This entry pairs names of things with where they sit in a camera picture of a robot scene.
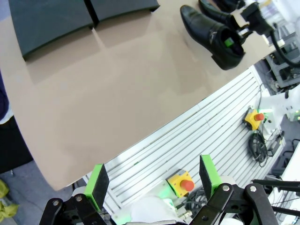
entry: black hose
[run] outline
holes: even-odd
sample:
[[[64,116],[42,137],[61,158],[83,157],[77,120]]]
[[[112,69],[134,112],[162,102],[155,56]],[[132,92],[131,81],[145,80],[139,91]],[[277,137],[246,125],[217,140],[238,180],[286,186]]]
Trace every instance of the black hose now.
[[[278,52],[279,56],[282,58],[282,60],[284,62],[286,62],[289,66],[293,67],[293,68],[300,68],[300,62],[292,62],[290,61],[285,54],[283,53],[283,51],[281,50],[281,48],[278,46],[277,44],[277,40],[275,38],[275,31],[272,30],[270,32],[270,36],[271,36],[271,40],[273,42],[273,45],[275,46],[276,51]]]

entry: purple fabric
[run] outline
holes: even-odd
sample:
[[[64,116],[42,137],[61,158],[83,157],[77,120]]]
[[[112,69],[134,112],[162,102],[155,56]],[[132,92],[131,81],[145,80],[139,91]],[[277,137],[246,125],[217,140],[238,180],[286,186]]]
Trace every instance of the purple fabric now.
[[[0,71],[0,120],[3,119],[3,117],[8,112],[8,105],[8,97],[5,92],[4,83]]]

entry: red button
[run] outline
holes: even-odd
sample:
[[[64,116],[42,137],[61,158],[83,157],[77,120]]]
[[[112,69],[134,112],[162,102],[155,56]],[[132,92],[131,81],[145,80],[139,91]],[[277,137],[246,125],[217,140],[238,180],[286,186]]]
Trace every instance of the red button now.
[[[182,182],[180,182],[180,187],[185,189],[186,191],[191,191],[194,189],[195,184],[190,180],[183,180]]]
[[[254,119],[255,119],[255,121],[261,121],[261,120],[263,120],[264,119],[263,113],[256,114],[254,116]]]

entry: shoe heel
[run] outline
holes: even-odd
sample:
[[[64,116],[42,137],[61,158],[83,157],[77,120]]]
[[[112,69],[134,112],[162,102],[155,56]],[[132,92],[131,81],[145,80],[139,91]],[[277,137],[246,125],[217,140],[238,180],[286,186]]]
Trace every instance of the shoe heel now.
[[[227,65],[224,61],[221,61],[219,58],[217,58],[215,55],[212,55],[211,58],[216,62],[216,64],[222,69],[222,70],[229,70],[232,67]]]

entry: metal slat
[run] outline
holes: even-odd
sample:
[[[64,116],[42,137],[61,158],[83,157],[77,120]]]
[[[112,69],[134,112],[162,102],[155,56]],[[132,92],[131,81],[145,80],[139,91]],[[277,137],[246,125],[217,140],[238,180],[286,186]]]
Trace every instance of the metal slat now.
[[[106,163],[110,185],[104,207],[108,212],[132,203],[177,169],[189,171],[196,186],[201,185],[200,154],[210,154],[218,173],[233,176],[238,185],[263,178],[276,156],[260,168],[247,149],[251,132],[241,123],[247,108],[256,106],[261,83],[251,67]]]

